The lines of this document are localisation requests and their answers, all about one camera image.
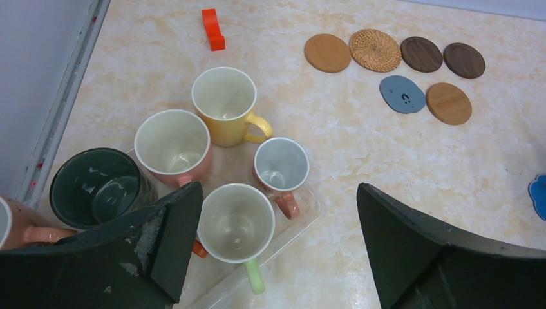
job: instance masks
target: dark walnut coaster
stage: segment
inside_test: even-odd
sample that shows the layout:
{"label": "dark walnut coaster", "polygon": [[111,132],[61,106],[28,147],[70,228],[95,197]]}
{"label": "dark walnut coaster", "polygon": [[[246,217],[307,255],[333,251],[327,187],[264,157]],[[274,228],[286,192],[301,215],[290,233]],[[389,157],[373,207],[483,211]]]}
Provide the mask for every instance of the dark walnut coaster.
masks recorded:
{"label": "dark walnut coaster", "polygon": [[485,60],[475,48],[453,43],[444,50],[444,60],[453,73],[465,79],[477,79],[485,72]]}
{"label": "dark walnut coaster", "polygon": [[305,44],[305,58],[317,70],[343,71],[351,63],[351,51],[342,39],[331,34],[317,34]]}
{"label": "dark walnut coaster", "polygon": [[424,37],[408,37],[400,45],[400,51],[408,66],[419,72],[434,72],[444,62],[442,52]]}
{"label": "dark walnut coaster", "polygon": [[470,100],[461,89],[452,84],[440,82],[432,85],[427,91],[426,100],[432,115],[446,124],[463,124],[472,115]]}

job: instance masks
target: blue cat-shaped coaster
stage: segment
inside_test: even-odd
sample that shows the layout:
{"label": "blue cat-shaped coaster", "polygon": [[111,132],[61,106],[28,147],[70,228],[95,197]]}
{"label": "blue cat-shaped coaster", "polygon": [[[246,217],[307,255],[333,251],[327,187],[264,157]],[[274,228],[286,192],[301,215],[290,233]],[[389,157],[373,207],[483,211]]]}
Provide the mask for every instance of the blue cat-shaped coaster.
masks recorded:
{"label": "blue cat-shaped coaster", "polygon": [[400,75],[386,77],[379,84],[383,99],[394,110],[402,114],[416,113],[425,107],[425,94],[419,87]]}
{"label": "blue cat-shaped coaster", "polygon": [[529,196],[537,215],[546,221],[546,174],[538,175],[529,184]]}

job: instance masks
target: pink mug handle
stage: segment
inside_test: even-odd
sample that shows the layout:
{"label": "pink mug handle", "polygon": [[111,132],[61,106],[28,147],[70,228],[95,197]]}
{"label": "pink mug handle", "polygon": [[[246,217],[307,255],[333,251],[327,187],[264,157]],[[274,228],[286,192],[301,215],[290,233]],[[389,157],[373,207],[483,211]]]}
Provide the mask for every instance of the pink mug handle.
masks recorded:
{"label": "pink mug handle", "polygon": [[191,180],[191,176],[189,175],[185,175],[185,176],[181,176],[179,177],[176,182],[178,182],[178,187],[181,188],[185,185],[187,185],[188,183],[190,183],[192,180]]}
{"label": "pink mug handle", "polygon": [[24,231],[25,243],[56,243],[62,238],[76,235],[78,232],[56,227],[27,227]]}
{"label": "pink mug handle", "polygon": [[290,220],[294,220],[299,217],[299,206],[296,199],[292,194],[292,191],[283,192],[281,196],[277,196],[275,202],[279,205],[279,208],[283,214]]}

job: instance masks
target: orange mug handle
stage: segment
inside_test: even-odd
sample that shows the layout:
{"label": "orange mug handle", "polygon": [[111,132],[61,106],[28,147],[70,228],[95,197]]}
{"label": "orange mug handle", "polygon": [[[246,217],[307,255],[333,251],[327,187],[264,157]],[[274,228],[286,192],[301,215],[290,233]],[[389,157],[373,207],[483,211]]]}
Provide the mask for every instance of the orange mug handle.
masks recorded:
{"label": "orange mug handle", "polygon": [[57,227],[33,227],[30,226],[24,231],[25,243],[56,243],[62,238],[76,235],[78,232]]}
{"label": "orange mug handle", "polygon": [[299,206],[292,191],[283,192],[280,196],[274,198],[274,200],[288,219],[294,220],[299,217]]}
{"label": "orange mug handle", "polygon": [[192,252],[197,254],[197,256],[200,258],[206,258],[209,255],[209,253],[205,250],[205,247],[203,247],[203,245],[201,245],[197,239],[193,241]]}
{"label": "orange mug handle", "polygon": [[[176,180],[180,187],[187,185],[191,181],[191,176],[182,176]],[[209,255],[209,253],[205,250],[205,247],[203,247],[203,245],[201,245],[201,243],[197,240],[193,241],[193,248],[191,249],[191,251],[197,254],[197,256],[200,258],[206,258]]]}

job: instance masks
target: pink mug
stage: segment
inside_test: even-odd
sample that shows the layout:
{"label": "pink mug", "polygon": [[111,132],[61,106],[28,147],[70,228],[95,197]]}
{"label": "pink mug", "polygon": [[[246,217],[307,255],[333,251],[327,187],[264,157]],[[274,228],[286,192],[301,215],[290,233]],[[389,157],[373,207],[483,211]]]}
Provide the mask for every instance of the pink mug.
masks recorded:
{"label": "pink mug", "polygon": [[294,190],[309,175],[309,157],[295,141],[275,137],[263,142],[254,155],[252,175],[283,214],[290,220],[299,217]]}
{"label": "pink mug", "polygon": [[33,243],[56,243],[76,233],[75,230],[51,227],[38,212],[0,196],[0,250],[21,248]]}
{"label": "pink mug", "polygon": [[[204,182],[212,170],[211,134],[197,115],[169,109],[148,118],[135,135],[138,161],[160,182],[179,188]],[[193,253],[208,255],[199,241]]]}

